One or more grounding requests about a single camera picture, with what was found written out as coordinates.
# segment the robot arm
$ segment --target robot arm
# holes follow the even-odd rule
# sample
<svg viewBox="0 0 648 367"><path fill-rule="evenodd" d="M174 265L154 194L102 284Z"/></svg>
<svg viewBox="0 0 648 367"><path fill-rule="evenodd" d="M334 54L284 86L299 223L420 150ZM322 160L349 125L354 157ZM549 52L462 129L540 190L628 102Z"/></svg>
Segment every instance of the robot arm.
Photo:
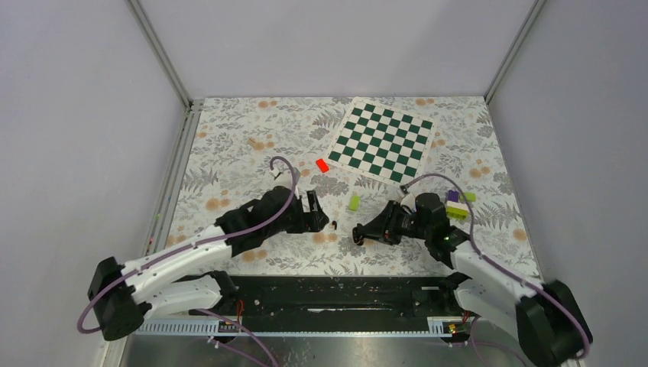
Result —
<svg viewBox="0 0 648 367"><path fill-rule="evenodd" d="M543 283L512 269L493 256L497 265L522 278L514 281L475 252L467 233L450 226L439 196L423 193L416 197L415 211L390 201L382 213L367 225L353 229L353 239L362 245L373 239L388 245L402 236L423 239L428 252L455 273L448 276L449 291L456 303L490 320L511 336L536 365L559 365L583 349L580 333L566 316L526 284L543 289L571 313L592 337L569 288L560 281Z"/></svg>
<svg viewBox="0 0 648 367"><path fill-rule="evenodd" d="M101 261L88 290L93 298L108 284L130 272L126 278L97 300L93 310L105 340L120 339L134 332L144 320L192 309L218 307L233 301L236 288L225 272L214 271L213 263L224 261L261 246L279 232L319 232L329 222L315 191L306 193L309 212L304 212L298 192L276 186L259 200L230 210L194 237L173 248L137 260L117 263L115 258ZM274 221L245 235L223 239L225 235L250 229L279 211L287 209ZM187 275L201 278L184 281Z"/></svg>

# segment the red block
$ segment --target red block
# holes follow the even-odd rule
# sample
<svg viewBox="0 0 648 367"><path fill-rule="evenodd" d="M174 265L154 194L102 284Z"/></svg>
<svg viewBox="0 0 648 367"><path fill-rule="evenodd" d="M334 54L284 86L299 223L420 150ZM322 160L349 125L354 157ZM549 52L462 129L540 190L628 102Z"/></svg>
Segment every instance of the red block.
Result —
<svg viewBox="0 0 648 367"><path fill-rule="evenodd" d="M326 164L323 159L318 159L315 163L317 163L317 167L319 167L319 170L322 171L322 173L329 170L328 164Z"/></svg>

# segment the gray wall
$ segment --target gray wall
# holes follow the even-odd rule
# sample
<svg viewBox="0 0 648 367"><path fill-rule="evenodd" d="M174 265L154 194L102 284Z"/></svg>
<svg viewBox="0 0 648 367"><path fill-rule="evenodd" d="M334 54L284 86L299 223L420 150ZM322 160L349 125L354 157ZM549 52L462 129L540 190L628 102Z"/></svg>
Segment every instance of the gray wall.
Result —
<svg viewBox="0 0 648 367"><path fill-rule="evenodd" d="M549 2L491 104L541 267L592 328L588 367L648 359L646 14Z"/></svg>
<svg viewBox="0 0 648 367"><path fill-rule="evenodd" d="M193 98L483 95L533 0L142 0Z"/></svg>
<svg viewBox="0 0 648 367"><path fill-rule="evenodd" d="M0 365L88 366L90 278L141 254L182 107L123 1L2 2L0 65Z"/></svg>

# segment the table surface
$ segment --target table surface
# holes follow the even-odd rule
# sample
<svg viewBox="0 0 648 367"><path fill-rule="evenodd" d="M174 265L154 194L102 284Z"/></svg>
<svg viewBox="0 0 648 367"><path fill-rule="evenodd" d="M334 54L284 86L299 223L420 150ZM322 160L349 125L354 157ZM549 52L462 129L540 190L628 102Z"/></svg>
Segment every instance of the table surface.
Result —
<svg viewBox="0 0 648 367"><path fill-rule="evenodd" d="M423 241L403 239L389 246L351 238L357 223L372 220L398 200L397 187L337 167L321 173L332 136L351 98L213 98L206 99L194 138L167 246L191 237L225 211L258 198L274 186L270 157L281 155L300 170L299 188L316 190L337 230L278 234L260 248L209 266L230 274L267 275L444 275ZM436 119L423 172L449 176L477 195L475 240L480 248L528 275L537 276L513 184L482 97L374 98L375 102ZM422 180L412 192L444 197L450 184ZM347 209L353 194L358 211ZM468 231L468 220L457 227Z"/></svg>

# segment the green and white checkerboard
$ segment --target green and white checkerboard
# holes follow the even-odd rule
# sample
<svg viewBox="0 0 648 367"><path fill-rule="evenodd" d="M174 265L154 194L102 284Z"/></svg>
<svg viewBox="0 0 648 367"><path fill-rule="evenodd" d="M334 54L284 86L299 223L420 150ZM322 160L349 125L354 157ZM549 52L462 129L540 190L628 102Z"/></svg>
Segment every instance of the green and white checkerboard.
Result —
<svg viewBox="0 0 648 367"><path fill-rule="evenodd" d="M437 125L356 97L326 152L327 162L386 184L405 184L422 173Z"/></svg>

